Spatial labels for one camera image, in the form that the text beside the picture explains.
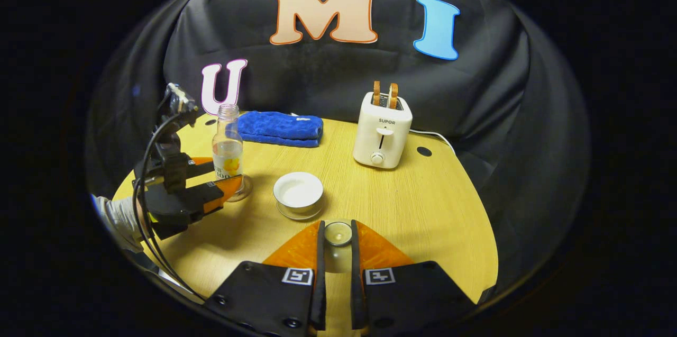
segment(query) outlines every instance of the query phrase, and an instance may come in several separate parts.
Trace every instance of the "black cable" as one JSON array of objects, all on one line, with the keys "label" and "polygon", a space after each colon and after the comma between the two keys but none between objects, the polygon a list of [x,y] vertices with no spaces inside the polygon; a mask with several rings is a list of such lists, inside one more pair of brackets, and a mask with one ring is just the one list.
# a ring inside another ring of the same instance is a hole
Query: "black cable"
[{"label": "black cable", "polygon": [[[174,120],[179,118],[179,116],[181,116],[181,114],[174,115],[174,116],[170,117],[169,119],[167,119],[164,123],[162,123],[162,125],[160,125],[160,127],[157,129],[157,131],[155,131],[155,133],[151,137],[150,142],[148,143],[148,147],[146,148],[145,154],[143,156],[143,166],[142,166],[142,170],[141,170],[141,176],[137,179],[137,182],[134,185],[133,197],[134,197],[134,199],[136,199],[137,192],[139,193],[140,202],[141,202],[141,212],[142,212],[142,215],[143,215],[143,219],[145,220],[145,223],[148,225],[149,228],[150,228],[151,223],[150,223],[150,217],[148,216],[148,206],[145,202],[145,170],[148,166],[148,160],[150,159],[150,151],[153,147],[153,144],[155,144],[155,141],[157,140],[157,138],[160,137],[162,135],[162,133],[164,132],[164,129],[169,124],[174,122]],[[184,280],[181,279],[181,277],[179,277],[179,275],[174,271],[174,269],[172,269],[171,265],[169,264],[169,261],[167,261],[167,258],[164,257],[164,254],[162,253],[162,250],[160,249],[160,246],[158,245],[157,240],[155,239],[155,235],[151,232],[150,239],[152,240],[153,246],[157,250],[157,253],[160,255],[160,257],[158,257],[158,255],[155,254],[155,251],[153,251],[153,248],[151,248],[150,243],[148,243],[148,238],[145,235],[145,232],[143,231],[143,227],[141,226],[141,222],[140,222],[139,216],[138,216],[138,208],[137,208],[137,205],[136,205],[136,200],[133,200],[132,204],[133,204],[133,207],[134,207],[134,217],[136,218],[137,225],[138,225],[139,229],[141,230],[143,240],[145,241],[146,245],[150,248],[151,252],[153,253],[153,256],[155,256],[155,258],[158,260],[158,262],[160,262],[160,264],[163,265],[165,272],[167,274],[172,275],[173,278],[176,281],[178,281],[182,286],[184,286],[185,289],[188,289],[189,291],[193,292],[193,294],[195,294],[195,296],[198,296],[198,298],[200,298],[200,300],[205,301],[203,296],[201,296],[198,292],[196,292],[188,284],[186,284],[186,282],[184,282]]]}]

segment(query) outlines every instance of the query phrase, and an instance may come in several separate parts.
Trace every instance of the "folded towel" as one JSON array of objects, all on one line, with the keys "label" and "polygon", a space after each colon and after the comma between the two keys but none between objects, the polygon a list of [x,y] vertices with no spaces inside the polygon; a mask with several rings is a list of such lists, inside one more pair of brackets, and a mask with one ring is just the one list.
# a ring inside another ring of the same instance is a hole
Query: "folded towel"
[{"label": "folded towel", "polygon": [[292,116],[279,112],[244,113],[237,127],[246,141],[312,148],[322,138],[322,119],[316,116]]}]

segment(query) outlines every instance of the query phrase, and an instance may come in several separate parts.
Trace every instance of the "small white bowl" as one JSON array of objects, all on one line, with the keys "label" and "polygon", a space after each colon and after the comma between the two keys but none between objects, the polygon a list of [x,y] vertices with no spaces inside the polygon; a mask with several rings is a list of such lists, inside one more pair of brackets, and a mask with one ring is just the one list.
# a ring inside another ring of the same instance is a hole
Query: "small white bowl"
[{"label": "small white bowl", "polygon": [[314,210],[319,212],[319,200],[323,192],[324,187],[319,178],[304,171],[295,171],[281,176],[273,186],[273,195],[278,201],[278,209],[292,219],[309,218],[309,216],[300,216],[307,215]]}]

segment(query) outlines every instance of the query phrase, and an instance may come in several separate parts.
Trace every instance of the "power cord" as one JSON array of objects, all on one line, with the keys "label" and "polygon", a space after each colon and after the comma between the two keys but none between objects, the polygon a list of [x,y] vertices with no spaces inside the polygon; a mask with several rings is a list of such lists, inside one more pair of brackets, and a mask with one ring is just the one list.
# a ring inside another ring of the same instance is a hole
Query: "power cord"
[{"label": "power cord", "polygon": [[[149,228],[150,228],[151,223],[150,223],[150,217],[148,215],[148,206],[145,202],[145,170],[148,167],[148,160],[150,159],[150,151],[153,147],[153,144],[155,144],[155,141],[157,140],[157,138],[160,137],[162,135],[162,133],[164,132],[165,128],[167,128],[167,126],[169,124],[174,122],[174,120],[179,118],[179,116],[181,116],[181,114],[174,115],[174,116],[170,117],[169,119],[167,119],[164,123],[162,123],[162,125],[160,125],[160,127],[157,129],[157,131],[155,131],[155,133],[151,137],[150,142],[148,142],[148,147],[145,150],[145,154],[143,155],[143,166],[142,166],[142,170],[141,170],[141,175],[137,179],[137,182],[134,185],[133,198],[135,199],[137,197],[137,193],[139,193],[139,200],[141,202],[141,211],[142,211],[143,219],[144,219],[145,223],[148,225]],[[150,242],[148,241],[148,236],[146,235],[145,230],[143,229],[141,221],[139,219],[136,200],[133,200],[132,204],[133,204],[133,207],[134,207],[134,218],[136,219],[137,226],[139,227],[139,229],[141,231],[141,235],[143,236],[143,240],[145,241],[148,248],[150,248],[150,251],[153,253],[153,256],[155,257],[155,259],[157,259],[157,261],[160,262],[163,270],[168,275],[171,275],[172,278],[174,280],[176,280],[177,282],[179,282],[185,289],[187,289],[191,293],[195,294],[195,296],[200,298],[200,300],[206,301],[205,298],[203,298],[203,296],[201,296],[198,292],[196,292],[188,284],[186,284],[186,282],[184,282],[184,280],[181,279],[181,277],[179,277],[179,275],[176,273],[176,271],[174,271],[174,269],[172,269],[171,265],[169,264],[169,261],[167,261],[167,258],[164,257],[162,250],[160,250],[160,246],[157,243],[157,240],[155,239],[155,235],[153,233],[150,234],[150,240],[152,241],[152,246],[151,246]]]},{"label": "power cord", "polygon": [[447,145],[449,145],[449,147],[452,149],[452,152],[454,152],[454,155],[456,154],[456,151],[454,151],[454,147],[452,147],[452,144],[450,144],[450,142],[447,141],[447,139],[445,139],[444,136],[440,135],[440,134],[437,133],[437,132],[415,131],[415,130],[409,130],[409,131],[410,131],[410,132],[414,132],[414,133],[418,133],[418,134],[432,134],[432,135],[434,135],[434,136],[437,136],[437,137],[439,137],[440,139],[444,140],[444,142],[446,142]]}]

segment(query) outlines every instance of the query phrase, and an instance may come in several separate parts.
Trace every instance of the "toaster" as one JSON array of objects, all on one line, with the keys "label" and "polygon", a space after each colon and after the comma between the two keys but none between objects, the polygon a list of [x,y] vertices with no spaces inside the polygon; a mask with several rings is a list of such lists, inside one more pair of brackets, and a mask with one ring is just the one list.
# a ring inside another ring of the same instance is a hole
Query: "toaster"
[{"label": "toaster", "polygon": [[[377,97],[379,105],[374,103]],[[412,117],[403,98],[397,97],[395,108],[389,108],[390,100],[390,95],[378,92],[362,100],[353,158],[363,165],[392,169],[399,164]]]}]

